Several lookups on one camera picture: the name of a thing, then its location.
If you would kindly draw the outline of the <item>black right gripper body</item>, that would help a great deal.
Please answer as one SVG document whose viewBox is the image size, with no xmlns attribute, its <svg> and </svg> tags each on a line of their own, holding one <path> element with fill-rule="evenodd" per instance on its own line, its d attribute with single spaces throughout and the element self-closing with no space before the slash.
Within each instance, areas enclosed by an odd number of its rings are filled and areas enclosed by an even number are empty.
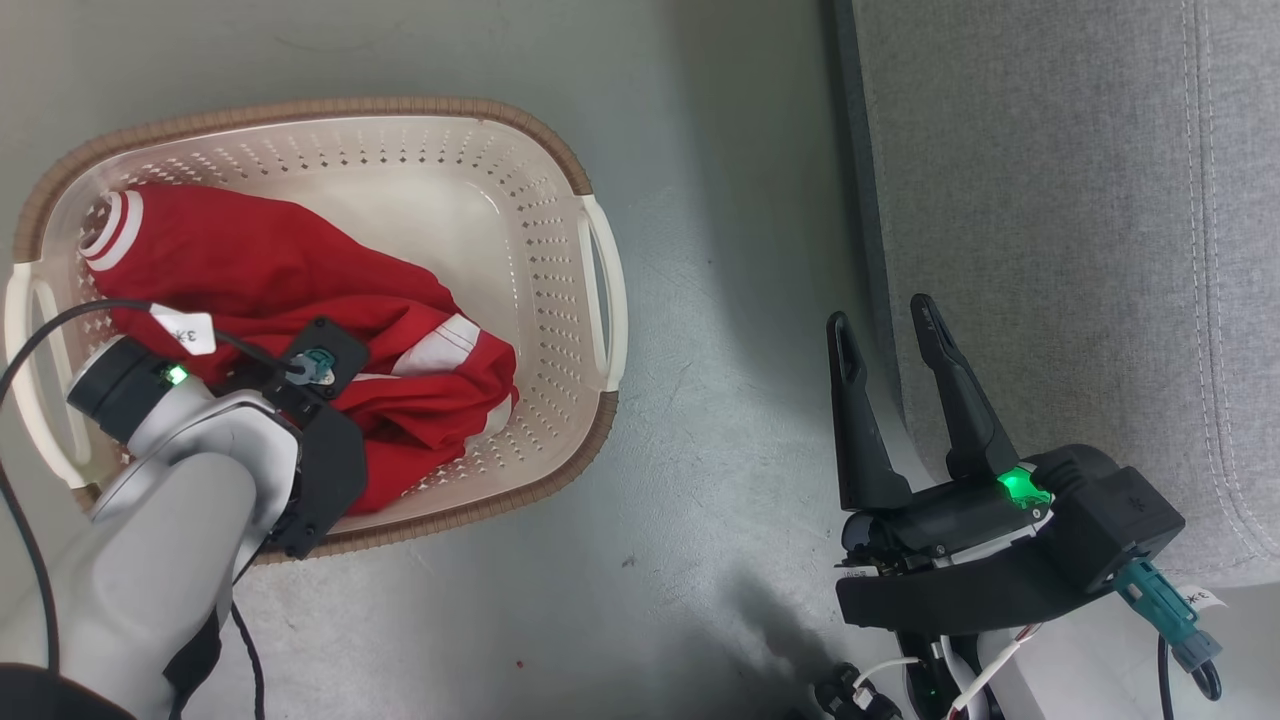
<svg viewBox="0 0 1280 720">
<path fill-rule="evenodd" d="M 1009 487 L 947 483 L 913 492 L 890 466 L 840 468 L 844 620 L 900 634 L 974 635 L 1046 623 L 1102 597 L 1114 553 L 1083 503 L 1110 466 L 1038 466 L 1052 501 Z"/>
</svg>

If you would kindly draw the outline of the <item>red garment thin striped hem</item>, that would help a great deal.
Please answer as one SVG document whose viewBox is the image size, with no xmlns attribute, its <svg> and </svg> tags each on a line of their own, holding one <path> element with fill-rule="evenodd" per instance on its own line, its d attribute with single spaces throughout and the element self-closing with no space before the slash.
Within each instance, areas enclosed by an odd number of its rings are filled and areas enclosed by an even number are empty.
<svg viewBox="0 0 1280 720">
<path fill-rule="evenodd" d="M 349 514 L 381 511 L 508 421 L 518 398 L 516 352 L 451 304 L 366 293 L 262 318 L 216 314 L 212 323 L 282 355 L 319 316 L 369 350 L 365 368 L 332 400 L 365 441 L 367 484 Z"/>
</svg>

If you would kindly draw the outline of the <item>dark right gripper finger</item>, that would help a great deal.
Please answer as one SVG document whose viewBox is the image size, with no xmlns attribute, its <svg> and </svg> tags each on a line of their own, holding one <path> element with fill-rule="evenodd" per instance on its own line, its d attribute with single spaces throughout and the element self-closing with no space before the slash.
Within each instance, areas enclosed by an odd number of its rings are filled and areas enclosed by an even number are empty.
<svg viewBox="0 0 1280 720">
<path fill-rule="evenodd" d="M 845 313 L 826 324 L 831 405 L 841 507 L 846 511 L 906 507 L 913 491 L 896 473 L 867 395 L 868 369 Z"/>
<path fill-rule="evenodd" d="M 954 480 L 993 482 L 1020 456 L 993 410 L 977 374 L 927 293 L 910 301 L 924 364 L 933 372 L 950 439 L 946 468 Z"/>
</svg>

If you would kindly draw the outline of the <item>white perforated basket brown rim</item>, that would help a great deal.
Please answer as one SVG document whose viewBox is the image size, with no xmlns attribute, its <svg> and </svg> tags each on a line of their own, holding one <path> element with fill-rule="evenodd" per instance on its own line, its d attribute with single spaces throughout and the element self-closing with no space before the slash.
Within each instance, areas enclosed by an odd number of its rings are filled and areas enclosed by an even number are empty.
<svg viewBox="0 0 1280 720">
<path fill-rule="evenodd" d="M 474 97 L 339 97 L 99 136 L 60 159 L 20 210 L 0 306 L 5 351 L 37 316 L 99 297 L 76 247 L 104 225 L 102 193 L 146 184 L 297 202 L 433 272 L 517 354 L 506 427 L 383 511 L 340 521 L 317 556 L 521 509 L 582 475 L 605 445 L 627 360 L 625 274 L 588 173 L 538 118 Z"/>
</svg>

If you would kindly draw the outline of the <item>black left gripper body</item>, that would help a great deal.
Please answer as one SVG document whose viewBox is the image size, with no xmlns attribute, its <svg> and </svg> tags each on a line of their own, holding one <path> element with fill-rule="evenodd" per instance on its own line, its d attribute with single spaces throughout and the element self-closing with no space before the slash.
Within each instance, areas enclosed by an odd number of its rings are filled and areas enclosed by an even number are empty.
<svg viewBox="0 0 1280 720">
<path fill-rule="evenodd" d="M 358 425 L 316 386 L 233 386 L 232 456 L 250 471 L 255 506 L 237 557 L 262 551 L 305 559 L 365 492 L 369 465 Z"/>
</svg>

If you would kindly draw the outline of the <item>grey fabric sofa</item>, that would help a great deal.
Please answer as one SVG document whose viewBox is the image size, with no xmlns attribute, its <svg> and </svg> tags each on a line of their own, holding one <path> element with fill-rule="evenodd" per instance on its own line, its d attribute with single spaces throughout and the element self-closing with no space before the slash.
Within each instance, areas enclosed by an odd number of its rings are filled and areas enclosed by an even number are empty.
<svg viewBox="0 0 1280 720">
<path fill-rule="evenodd" d="M 928 293 L 1020 454 L 1083 443 L 1280 582 L 1280 0 L 847 0 L 874 323 L 925 469 Z"/>
</svg>

